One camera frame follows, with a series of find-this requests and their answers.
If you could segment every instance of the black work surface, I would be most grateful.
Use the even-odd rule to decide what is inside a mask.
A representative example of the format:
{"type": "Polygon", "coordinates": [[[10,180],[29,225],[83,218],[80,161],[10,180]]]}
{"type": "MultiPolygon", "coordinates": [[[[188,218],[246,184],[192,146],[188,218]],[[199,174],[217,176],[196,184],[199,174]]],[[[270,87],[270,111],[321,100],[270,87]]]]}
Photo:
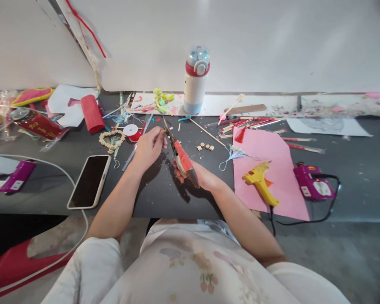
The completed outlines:
{"type": "MultiPolygon", "coordinates": [[[[110,110],[118,106],[119,98],[117,95],[103,95],[101,101],[105,109],[110,110]]],[[[228,162],[224,172],[218,169],[219,164],[228,158],[228,151],[192,122],[182,121],[178,132],[178,117],[166,117],[166,119],[173,127],[172,133],[182,141],[182,146],[190,158],[205,166],[233,188],[232,161],[228,162]],[[197,151],[196,146],[201,142],[214,145],[214,151],[205,149],[197,151]]],[[[216,122],[217,118],[197,117],[195,121],[204,126],[206,123],[216,122]]],[[[342,188],[330,221],[380,222],[380,118],[360,118],[359,122],[374,136],[351,137],[348,141],[341,136],[294,133],[286,122],[266,127],[270,130],[284,128],[287,130],[285,134],[287,137],[315,137],[316,142],[307,144],[326,149],[326,154],[291,149],[291,156],[295,163],[303,161],[309,165],[316,165],[323,173],[340,177],[342,188]]],[[[114,123],[107,120],[106,124],[112,126],[114,123]]],[[[162,126],[162,120],[152,121],[149,128],[156,125],[162,126]]],[[[83,124],[46,153],[39,152],[44,145],[41,140],[33,141],[22,134],[15,142],[0,146],[0,153],[25,155],[55,163],[65,169],[76,181],[88,156],[107,154],[107,149],[98,142],[99,134],[88,133],[83,124]]],[[[232,139],[224,139],[222,142],[232,143],[232,139]]],[[[121,169],[133,148],[134,145],[129,141],[121,146],[117,156],[121,166],[114,169],[114,161],[111,162],[99,206],[87,210],[89,215],[97,213],[117,184],[123,173],[121,169]]],[[[219,218],[221,214],[210,193],[196,190],[188,181],[184,185],[180,184],[173,173],[174,168],[171,164],[173,158],[171,148],[168,146],[146,172],[139,187],[133,216],[219,218]]],[[[62,172],[50,165],[39,163],[21,192],[11,196],[0,193],[0,213],[78,215],[80,211],[66,208],[72,189],[70,181],[62,172]]],[[[329,202],[307,202],[311,219],[321,218],[328,206],[329,202]]]]}

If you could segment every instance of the red scissors handle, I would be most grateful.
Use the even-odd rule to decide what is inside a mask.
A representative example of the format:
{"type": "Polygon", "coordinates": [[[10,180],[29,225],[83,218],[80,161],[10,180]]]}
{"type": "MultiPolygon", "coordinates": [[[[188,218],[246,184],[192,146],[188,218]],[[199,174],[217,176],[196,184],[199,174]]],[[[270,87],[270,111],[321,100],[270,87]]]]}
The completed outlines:
{"type": "Polygon", "coordinates": [[[176,148],[177,154],[179,154],[180,162],[182,163],[183,169],[186,171],[189,180],[198,189],[200,185],[198,184],[197,174],[193,168],[193,164],[191,163],[189,156],[178,141],[175,141],[174,147],[176,148]]]}

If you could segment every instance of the red can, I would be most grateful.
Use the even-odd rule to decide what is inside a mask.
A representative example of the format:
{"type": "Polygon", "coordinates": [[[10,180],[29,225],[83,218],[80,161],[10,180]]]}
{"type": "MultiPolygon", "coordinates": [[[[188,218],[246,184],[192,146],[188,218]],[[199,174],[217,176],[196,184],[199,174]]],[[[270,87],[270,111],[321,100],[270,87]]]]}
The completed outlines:
{"type": "Polygon", "coordinates": [[[19,108],[12,111],[8,119],[23,129],[51,140],[55,140],[67,130],[67,128],[62,128],[41,113],[28,108],[19,108]]]}

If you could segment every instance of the red pipe cleaner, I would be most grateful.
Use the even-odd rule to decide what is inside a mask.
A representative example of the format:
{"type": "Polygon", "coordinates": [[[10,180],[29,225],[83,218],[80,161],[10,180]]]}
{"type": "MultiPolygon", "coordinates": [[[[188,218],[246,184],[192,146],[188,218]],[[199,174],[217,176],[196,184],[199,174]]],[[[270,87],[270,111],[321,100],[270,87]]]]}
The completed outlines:
{"type": "Polygon", "coordinates": [[[93,33],[93,31],[90,29],[90,27],[88,27],[88,25],[83,21],[82,18],[80,18],[78,12],[71,6],[71,3],[69,2],[69,0],[65,0],[67,5],[69,6],[69,8],[71,9],[71,12],[72,14],[88,29],[88,31],[92,34],[94,40],[96,40],[96,43],[98,45],[98,48],[100,49],[101,53],[103,54],[104,58],[106,58],[106,54],[104,53],[103,51],[103,48],[101,47],[100,43],[98,42],[97,40],[97,37],[96,35],[93,33]]]}

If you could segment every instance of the black cable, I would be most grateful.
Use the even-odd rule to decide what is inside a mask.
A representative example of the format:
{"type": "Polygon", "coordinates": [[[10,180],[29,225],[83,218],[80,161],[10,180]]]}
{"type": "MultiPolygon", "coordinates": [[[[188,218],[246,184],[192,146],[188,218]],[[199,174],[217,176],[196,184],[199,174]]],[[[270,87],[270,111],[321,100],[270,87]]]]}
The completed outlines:
{"type": "Polygon", "coordinates": [[[273,236],[276,237],[276,228],[274,228],[274,223],[273,223],[273,206],[269,206],[270,208],[270,222],[271,222],[271,227],[273,228],[273,236]]]}
{"type": "Polygon", "coordinates": [[[332,214],[332,208],[334,207],[334,204],[335,204],[335,201],[337,199],[337,196],[338,196],[338,191],[339,191],[339,187],[341,185],[341,181],[339,180],[339,178],[335,175],[330,175],[330,174],[323,174],[323,173],[320,173],[320,174],[312,174],[312,177],[315,179],[315,178],[318,178],[318,179],[325,179],[325,178],[332,178],[332,179],[336,179],[337,180],[337,189],[335,190],[335,197],[334,199],[332,200],[331,204],[329,205],[329,210],[328,210],[328,213],[326,214],[326,216],[320,220],[314,220],[314,221],[308,221],[308,222],[305,222],[305,221],[301,221],[301,222],[295,222],[295,223],[281,223],[279,221],[277,221],[279,224],[283,225],[283,226],[292,226],[292,225],[298,225],[298,224],[307,224],[307,223],[320,223],[320,222],[323,222],[325,220],[327,220],[331,214],[332,214]]]}

